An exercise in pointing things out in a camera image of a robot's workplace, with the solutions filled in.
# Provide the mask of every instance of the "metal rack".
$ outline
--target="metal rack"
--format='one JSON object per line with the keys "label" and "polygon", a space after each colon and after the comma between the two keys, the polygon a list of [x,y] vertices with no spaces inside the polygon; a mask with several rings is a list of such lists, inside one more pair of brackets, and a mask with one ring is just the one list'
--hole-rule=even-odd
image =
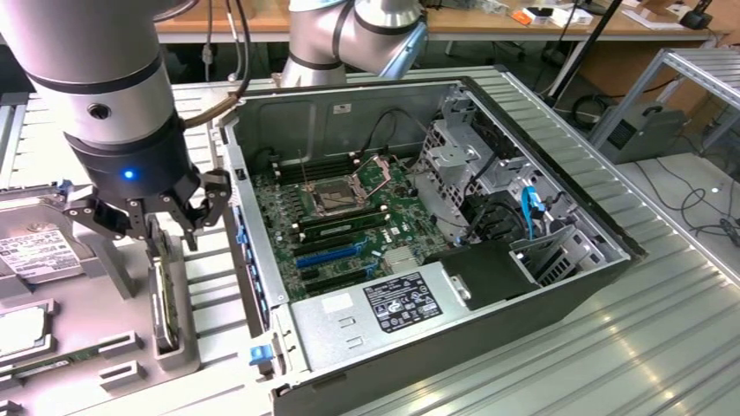
{"label": "metal rack", "polygon": [[[593,147],[600,148],[605,143],[627,110],[648,89],[664,65],[740,111],[740,52],[732,49],[661,49],[623,102],[596,126],[589,137]],[[704,146],[711,146],[717,141],[737,120],[740,113],[715,129]]]}
{"label": "metal rack", "polygon": [[[732,270],[591,149],[579,132],[524,84],[491,67],[412,71],[405,79],[469,76],[509,114],[616,222],[645,246],[649,257],[604,288],[565,320],[480,358],[431,377],[348,416],[455,412],[477,414],[649,414],[676,411],[735,414],[740,408],[740,290]],[[377,79],[349,75],[348,82]],[[271,88],[256,80],[251,90]],[[227,93],[227,83],[176,86],[180,113],[207,107],[207,94]],[[29,102],[17,146],[11,149],[15,185],[57,179],[77,164],[63,153],[48,169],[44,154],[56,132],[45,104]],[[196,164],[207,164],[204,128],[188,131]],[[173,226],[172,222],[163,227]],[[80,414],[263,414],[267,394],[237,355],[248,328],[227,232],[201,237],[199,252],[185,253],[191,302],[204,368],[185,377]]]}

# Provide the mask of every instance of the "warning label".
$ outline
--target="warning label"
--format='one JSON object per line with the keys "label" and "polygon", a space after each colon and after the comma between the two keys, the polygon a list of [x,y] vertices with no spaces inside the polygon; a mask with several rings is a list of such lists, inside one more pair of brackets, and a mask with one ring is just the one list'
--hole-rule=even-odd
{"label": "warning label", "polygon": [[384,332],[392,333],[441,315],[420,273],[368,286],[364,292]]}
{"label": "warning label", "polygon": [[20,277],[43,276],[80,265],[60,230],[1,239],[0,260]]}

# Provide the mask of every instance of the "blue latch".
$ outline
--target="blue latch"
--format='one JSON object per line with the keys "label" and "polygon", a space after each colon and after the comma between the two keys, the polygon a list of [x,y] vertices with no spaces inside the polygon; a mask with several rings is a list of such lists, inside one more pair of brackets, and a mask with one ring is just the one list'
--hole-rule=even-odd
{"label": "blue latch", "polygon": [[244,225],[240,225],[240,232],[236,234],[236,242],[239,244],[247,244],[248,240],[247,240],[247,229],[244,228]]}
{"label": "blue latch", "polygon": [[532,218],[537,217],[537,214],[544,214],[545,208],[540,196],[536,194],[536,188],[533,186],[525,186],[521,190],[521,214],[524,215],[524,220],[527,221],[527,228],[529,230],[529,239],[535,238],[535,226],[532,224]]}
{"label": "blue latch", "polygon": [[269,345],[260,345],[249,349],[249,366],[256,366],[273,359],[273,348]]}

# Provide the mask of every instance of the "table leg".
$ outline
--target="table leg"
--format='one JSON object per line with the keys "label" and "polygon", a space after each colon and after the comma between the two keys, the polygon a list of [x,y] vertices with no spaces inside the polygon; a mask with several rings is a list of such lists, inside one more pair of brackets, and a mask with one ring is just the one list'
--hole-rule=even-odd
{"label": "table leg", "polygon": [[555,90],[557,89],[557,87],[560,86],[560,84],[563,82],[563,78],[565,77],[565,74],[568,74],[568,70],[573,66],[573,62],[576,61],[576,56],[579,56],[580,51],[583,50],[583,47],[585,45],[587,45],[587,41],[580,41],[576,44],[576,48],[573,48],[573,51],[571,52],[571,55],[568,56],[568,60],[563,64],[563,68],[560,68],[560,73],[557,74],[557,78],[555,78],[553,86],[551,87],[551,90],[549,90],[548,94],[552,94],[555,92]]}
{"label": "table leg", "polygon": [[[715,48],[717,46],[719,40],[721,40],[721,36],[724,35],[717,35],[717,39],[715,38],[715,36],[711,36],[709,39],[707,39],[701,44],[700,49]],[[656,101],[667,102],[683,83],[684,83],[683,77],[679,78],[676,81],[671,82],[668,86],[663,88],[663,91],[660,92],[660,95],[657,96]]]}
{"label": "table leg", "polygon": [[657,71],[663,66],[663,59],[665,54],[667,49],[660,49],[660,52],[657,52],[656,57],[645,68],[645,72],[643,72],[643,75],[640,75],[640,78],[637,78],[637,81],[635,82],[629,93],[627,93],[627,95],[624,96],[623,102],[620,102],[620,105],[616,106],[616,109],[611,111],[608,115],[599,121],[596,128],[588,136],[588,141],[591,141],[591,144],[596,149],[599,149],[605,143],[609,135],[613,132],[613,129],[623,120],[624,113],[627,113],[631,105],[637,102],[637,99],[643,95],[643,91],[648,89],[648,85],[652,80],[656,79]]}

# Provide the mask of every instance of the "hard drive label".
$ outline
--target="hard drive label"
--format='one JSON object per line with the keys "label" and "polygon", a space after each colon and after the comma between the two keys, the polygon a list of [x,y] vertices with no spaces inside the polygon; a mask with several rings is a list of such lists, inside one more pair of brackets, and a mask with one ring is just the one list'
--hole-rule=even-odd
{"label": "hard drive label", "polygon": [[0,260],[20,277],[43,276],[80,266],[60,230],[1,239]]}

